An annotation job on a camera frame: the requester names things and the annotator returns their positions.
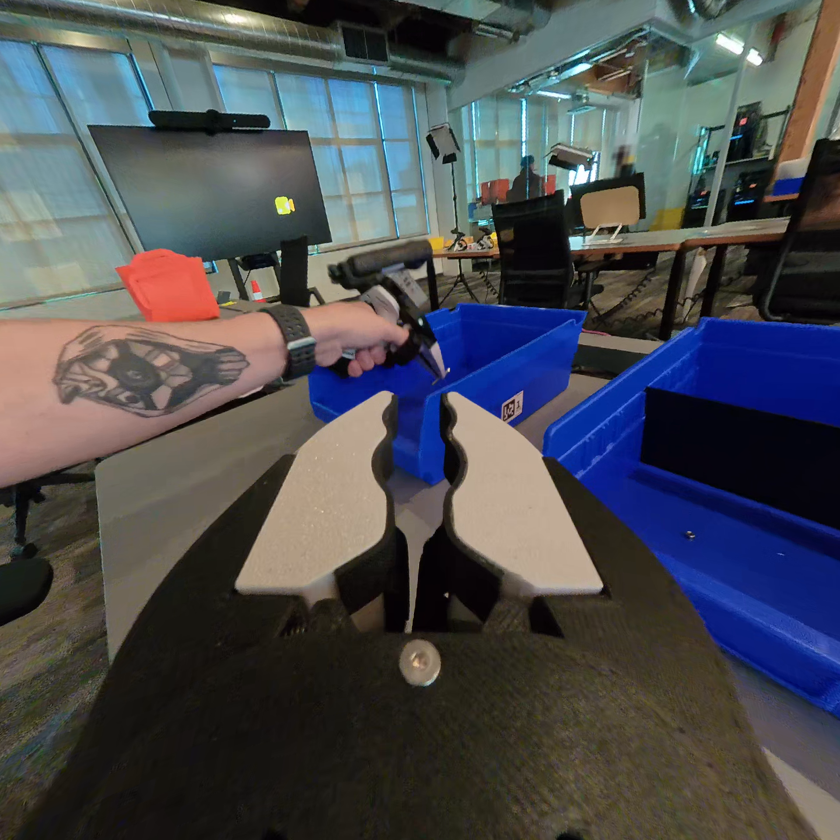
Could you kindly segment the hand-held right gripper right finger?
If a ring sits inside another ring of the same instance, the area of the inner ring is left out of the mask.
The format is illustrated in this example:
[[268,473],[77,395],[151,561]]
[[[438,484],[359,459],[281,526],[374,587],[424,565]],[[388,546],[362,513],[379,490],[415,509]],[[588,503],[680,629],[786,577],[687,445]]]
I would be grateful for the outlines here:
[[444,525],[504,595],[596,595],[604,583],[540,452],[466,396],[440,399]]

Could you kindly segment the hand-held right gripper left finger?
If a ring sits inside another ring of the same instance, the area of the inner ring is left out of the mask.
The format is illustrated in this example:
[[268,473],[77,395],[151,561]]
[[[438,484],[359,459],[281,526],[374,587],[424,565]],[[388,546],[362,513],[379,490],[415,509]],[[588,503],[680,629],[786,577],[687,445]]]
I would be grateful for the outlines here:
[[243,595],[339,598],[339,572],[386,535],[393,505],[374,458],[391,453],[396,397],[380,391],[320,428],[292,456],[235,581]]

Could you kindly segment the blue labelled plastic bin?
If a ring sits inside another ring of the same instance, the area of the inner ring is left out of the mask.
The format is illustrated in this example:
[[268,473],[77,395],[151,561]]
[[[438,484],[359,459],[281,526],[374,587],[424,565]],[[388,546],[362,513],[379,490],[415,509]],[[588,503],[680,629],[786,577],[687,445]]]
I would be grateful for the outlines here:
[[460,303],[427,320],[447,376],[435,381],[421,360],[378,366],[342,379],[318,368],[308,378],[311,409],[329,423],[381,391],[397,397],[395,466],[429,485],[445,478],[439,398],[456,392],[503,423],[516,425],[568,386],[586,315],[582,310]]

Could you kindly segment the blue divided plastic bin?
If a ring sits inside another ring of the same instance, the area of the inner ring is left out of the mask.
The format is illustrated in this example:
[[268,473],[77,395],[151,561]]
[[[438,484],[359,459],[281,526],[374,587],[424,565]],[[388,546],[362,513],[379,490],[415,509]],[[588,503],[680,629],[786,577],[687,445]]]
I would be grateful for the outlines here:
[[657,555],[721,648],[835,717],[839,531],[647,466],[640,450],[648,387],[839,429],[838,386],[838,327],[704,318],[542,442]]

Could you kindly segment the person's left forearm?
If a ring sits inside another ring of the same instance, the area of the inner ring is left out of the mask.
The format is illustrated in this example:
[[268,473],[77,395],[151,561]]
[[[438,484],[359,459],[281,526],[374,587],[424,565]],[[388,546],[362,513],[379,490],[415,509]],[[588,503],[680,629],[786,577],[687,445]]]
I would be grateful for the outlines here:
[[202,322],[2,320],[1,482],[110,455],[284,371],[265,313]]

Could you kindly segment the person's left hand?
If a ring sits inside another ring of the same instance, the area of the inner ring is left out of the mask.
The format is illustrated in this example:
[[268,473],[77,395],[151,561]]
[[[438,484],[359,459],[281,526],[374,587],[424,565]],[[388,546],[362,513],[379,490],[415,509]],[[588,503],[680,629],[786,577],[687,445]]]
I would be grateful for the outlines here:
[[316,365],[329,368],[339,362],[344,351],[353,350],[348,364],[351,378],[383,365],[386,352],[401,347],[410,337],[404,327],[385,320],[364,302],[338,301],[302,314],[316,342]]

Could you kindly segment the black monitor stand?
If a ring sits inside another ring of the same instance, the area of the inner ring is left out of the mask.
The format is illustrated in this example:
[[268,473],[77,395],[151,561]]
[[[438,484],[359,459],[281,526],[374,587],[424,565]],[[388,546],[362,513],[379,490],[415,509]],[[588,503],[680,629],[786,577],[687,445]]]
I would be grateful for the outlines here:
[[319,305],[324,305],[326,302],[317,288],[308,285],[308,258],[308,241],[303,237],[284,242],[279,252],[272,251],[228,259],[227,264],[241,300],[261,301],[256,291],[248,293],[246,287],[248,281],[243,278],[241,270],[251,272],[272,269],[279,293],[273,297],[263,297],[262,300],[268,303],[280,302],[308,308],[311,298]]

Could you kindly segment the black smartwatch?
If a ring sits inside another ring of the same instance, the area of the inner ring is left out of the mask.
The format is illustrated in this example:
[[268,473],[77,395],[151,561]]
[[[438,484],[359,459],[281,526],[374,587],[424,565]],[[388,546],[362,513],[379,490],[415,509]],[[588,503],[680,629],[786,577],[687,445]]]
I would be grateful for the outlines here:
[[286,362],[279,382],[287,384],[310,375],[317,367],[317,342],[301,310],[283,303],[273,303],[259,310],[277,326],[286,347]]

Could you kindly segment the studio light on tripod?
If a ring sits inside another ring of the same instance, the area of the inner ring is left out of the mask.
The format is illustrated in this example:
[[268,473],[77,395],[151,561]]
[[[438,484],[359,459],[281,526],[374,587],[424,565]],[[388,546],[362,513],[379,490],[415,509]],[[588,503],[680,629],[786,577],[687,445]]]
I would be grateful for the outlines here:
[[[459,156],[461,154],[461,149],[457,139],[455,137],[455,132],[453,131],[451,125],[446,123],[441,123],[439,125],[433,126],[430,128],[426,135],[426,142],[429,147],[429,150],[432,153],[433,158],[442,163],[442,165],[447,165],[449,167],[449,174],[450,174],[450,181],[451,181],[451,193],[452,193],[452,204],[453,204],[453,215],[454,215],[454,222],[451,229],[451,234],[453,229],[460,229],[459,225],[459,210],[458,210],[458,192],[457,192],[457,183],[456,183],[456,174],[455,174],[455,164],[459,160]],[[454,256],[455,253],[451,253],[447,251],[448,256]],[[455,258],[458,262],[458,274],[455,277],[452,287],[450,288],[448,294],[444,296],[444,298],[440,299],[437,303],[434,304],[433,309],[439,309],[440,304],[445,302],[445,300],[454,292],[459,286],[461,286],[466,292],[468,297],[473,301],[478,303],[478,298],[469,287],[469,284],[466,281],[465,272],[462,267],[463,259],[459,256]]]

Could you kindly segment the large black monitor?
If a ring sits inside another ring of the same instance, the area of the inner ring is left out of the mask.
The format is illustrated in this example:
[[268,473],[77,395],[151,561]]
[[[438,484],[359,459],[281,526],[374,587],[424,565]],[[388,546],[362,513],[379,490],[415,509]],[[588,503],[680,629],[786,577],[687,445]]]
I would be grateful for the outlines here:
[[88,131],[142,251],[214,261],[333,241],[306,131]]

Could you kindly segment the studio light panel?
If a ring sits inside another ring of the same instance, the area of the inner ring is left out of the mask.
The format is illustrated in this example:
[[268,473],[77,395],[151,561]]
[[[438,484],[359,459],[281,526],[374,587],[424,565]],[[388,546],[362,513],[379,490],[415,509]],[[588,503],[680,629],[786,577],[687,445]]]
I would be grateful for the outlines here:
[[554,191],[567,190],[571,186],[589,184],[597,177],[600,154],[586,148],[558,142],[545,155],[546,162],[567,175],[554,176]]

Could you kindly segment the orange plastic bin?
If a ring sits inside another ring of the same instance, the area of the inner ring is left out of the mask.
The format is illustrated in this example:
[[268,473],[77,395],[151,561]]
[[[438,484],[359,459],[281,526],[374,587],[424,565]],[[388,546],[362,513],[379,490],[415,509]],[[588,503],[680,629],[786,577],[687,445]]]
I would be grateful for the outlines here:
[[147,322],[219,319],[219,305],[197,257],[157,248],[135,255],[115,270]]

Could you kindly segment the black webcam bar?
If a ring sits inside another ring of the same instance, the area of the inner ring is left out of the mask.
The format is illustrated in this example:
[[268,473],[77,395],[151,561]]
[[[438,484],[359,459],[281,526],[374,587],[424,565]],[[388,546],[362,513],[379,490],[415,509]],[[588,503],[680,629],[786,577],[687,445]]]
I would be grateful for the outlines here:
[[203,112],[151,110],[148,118],[157,130],[200,132],[208,136],[270,129],[270,119],[265,114],[220,112],[215,109]]

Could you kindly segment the black framed beige board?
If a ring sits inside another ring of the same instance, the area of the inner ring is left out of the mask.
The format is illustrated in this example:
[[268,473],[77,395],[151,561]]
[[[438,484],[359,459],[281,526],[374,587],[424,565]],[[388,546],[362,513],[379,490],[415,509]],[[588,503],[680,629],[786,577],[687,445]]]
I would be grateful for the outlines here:
[[585,231],[638,224],[647,216],[645,174],[573,185],[567,215],[572,228]]

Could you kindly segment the black bin divider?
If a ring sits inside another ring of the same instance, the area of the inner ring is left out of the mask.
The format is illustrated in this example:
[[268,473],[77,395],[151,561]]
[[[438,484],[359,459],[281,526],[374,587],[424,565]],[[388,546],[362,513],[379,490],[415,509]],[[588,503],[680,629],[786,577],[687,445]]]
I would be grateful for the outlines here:
[[839,429],[648,387],[646,466],[839,529]]

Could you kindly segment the wooden top desk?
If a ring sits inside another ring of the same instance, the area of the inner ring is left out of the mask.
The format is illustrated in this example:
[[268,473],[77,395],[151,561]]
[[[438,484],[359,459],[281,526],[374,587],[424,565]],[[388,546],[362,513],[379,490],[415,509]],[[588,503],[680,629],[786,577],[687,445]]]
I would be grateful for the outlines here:
[[[514,306],[561,308],[593,312],[587,316],[589,329],[614,333],[616,330],[630,337],[641,336],[645,327],[657,321],[657,327],[644,335],[662,341],[669,340],[675,330],[683,329],[696,300],[703,302],[697,316],[711,315],[718,293],[725,259],[732,246],[773,245],[782,240],[790,219],[788,217],[752,219],[714,227],[679,228],[665,231],[631,233],[598,243],[570,238],[571,263],[569,269],[543,271],[531,290],[520,283],[504,279],[499,270],[499,286],[494,287],[488,272],[476,274],[486,288],[485,303]],[[688,256],[699,249],[713,249],[706,285],[701,292],[684,290],[684,274]],[[627,314],[626,305],[647,287],[657,273],[661,254],[672,256],[661,306],[636,314]],[[604,274],[642,271],[644,276],[612,307],[594,304],[593,297],[605,290],[596,281]]]

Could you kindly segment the black equipment rack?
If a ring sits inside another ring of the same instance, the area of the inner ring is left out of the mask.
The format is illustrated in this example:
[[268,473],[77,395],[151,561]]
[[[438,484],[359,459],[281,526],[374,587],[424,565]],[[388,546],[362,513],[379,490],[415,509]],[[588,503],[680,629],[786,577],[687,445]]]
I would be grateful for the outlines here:
[[725,161],[712,215],[714,225],[742,222],[760,215],[770,186],[778,143],[786,129],[791,106],[765,111],[760,101],[741,105],[733,120],[731,138],[723,143],[724,126],[701,126],[692,160],[681,227],[703,225],[721,152]]

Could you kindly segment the wooden post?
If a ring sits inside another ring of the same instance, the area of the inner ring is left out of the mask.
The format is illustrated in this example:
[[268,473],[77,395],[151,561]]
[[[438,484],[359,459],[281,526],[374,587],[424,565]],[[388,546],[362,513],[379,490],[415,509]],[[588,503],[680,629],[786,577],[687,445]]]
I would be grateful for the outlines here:
[[839,2],[822,1],[777,156],[777,165],[799,160],[810,153],[838,55]]

